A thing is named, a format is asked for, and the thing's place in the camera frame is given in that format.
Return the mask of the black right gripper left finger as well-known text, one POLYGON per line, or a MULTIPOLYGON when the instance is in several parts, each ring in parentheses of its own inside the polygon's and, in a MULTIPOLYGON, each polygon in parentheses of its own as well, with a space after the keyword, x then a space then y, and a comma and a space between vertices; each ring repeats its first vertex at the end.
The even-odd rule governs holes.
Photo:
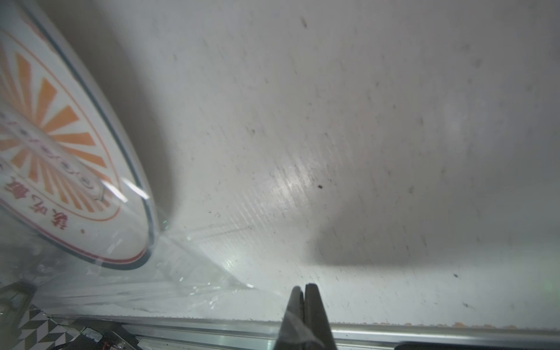
POLYGON ((304 295, 299 286, 293 287, 279 328, 274 350, 323 349, 324 344, 306 325, 304 295))

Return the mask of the clear plastic wrap sheet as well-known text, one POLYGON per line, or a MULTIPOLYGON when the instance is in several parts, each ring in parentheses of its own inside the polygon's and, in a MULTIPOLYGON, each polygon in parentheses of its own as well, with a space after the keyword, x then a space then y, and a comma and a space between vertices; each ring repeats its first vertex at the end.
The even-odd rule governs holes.
POLYGON ((1 207, 86 262, 141 268, 155 251, 159 224, 139 167, 76 104, 42 112, 1 102, 1 207))

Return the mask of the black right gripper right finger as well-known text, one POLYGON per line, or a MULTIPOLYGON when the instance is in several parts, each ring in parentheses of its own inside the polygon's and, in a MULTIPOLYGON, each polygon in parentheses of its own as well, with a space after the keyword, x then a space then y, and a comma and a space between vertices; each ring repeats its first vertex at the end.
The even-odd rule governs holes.
POLYGON ((312 333, 312 339, 305 345, 305 349, 337 350, 331 326, 319 287, 316 284, 307 284, 304 293, 304 323, 312 333))

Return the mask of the white plate orange sunburst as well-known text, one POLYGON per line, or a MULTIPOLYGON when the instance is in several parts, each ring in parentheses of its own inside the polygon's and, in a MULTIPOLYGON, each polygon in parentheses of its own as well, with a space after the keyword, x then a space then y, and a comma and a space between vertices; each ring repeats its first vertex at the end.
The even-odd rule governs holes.
POLYGON ((1 3, 1 208, 64 252, 115 270, 142 267, 158 234, 122 124, 34 1, 1 3))

